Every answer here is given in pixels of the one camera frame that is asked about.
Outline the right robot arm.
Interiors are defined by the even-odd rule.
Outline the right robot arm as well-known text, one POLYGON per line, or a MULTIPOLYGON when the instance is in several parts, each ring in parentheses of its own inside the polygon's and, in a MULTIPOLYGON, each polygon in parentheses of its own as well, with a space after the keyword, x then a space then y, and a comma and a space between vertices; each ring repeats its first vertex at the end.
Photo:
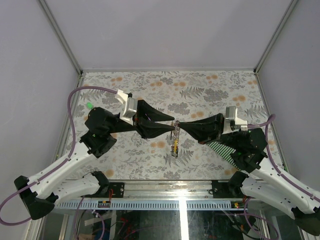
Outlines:
POLYGON ((237 109, 227 108, 225 114, 192 122, 180 122, 200 144, 220 144, 234 149, 230 153, 238 172, 229 180, 228 192, 233 197, 242 194, 253 197, 282 211, 303 231, 320 234, 320 192, 285 170, 272 159, 268 145, 268 125, 274 120, 249 124, 238 117, 237 109))

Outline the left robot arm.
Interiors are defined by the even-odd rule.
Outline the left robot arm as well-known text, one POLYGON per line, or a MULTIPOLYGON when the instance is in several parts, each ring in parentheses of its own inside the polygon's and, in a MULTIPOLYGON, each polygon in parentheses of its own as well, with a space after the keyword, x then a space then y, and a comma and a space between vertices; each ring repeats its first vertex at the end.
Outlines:
POLYGON ((90 172, 78 180, 68 181, 68 176, 106 154, 117 141, 113 133, 135 131, 143 139, 152 139, 174 130, 173 126, 164 123, 173 120, 174 117, 151 107, 144 100, 133 101, 128 118, 94 107, 85 121, 88 131, 73 143, 68 154, 33 176, 21 175, 14 180, 30 218, 41 219, 56 205, 77 197, 105 197, 110 192, 110 182, 101 171, 90 172))

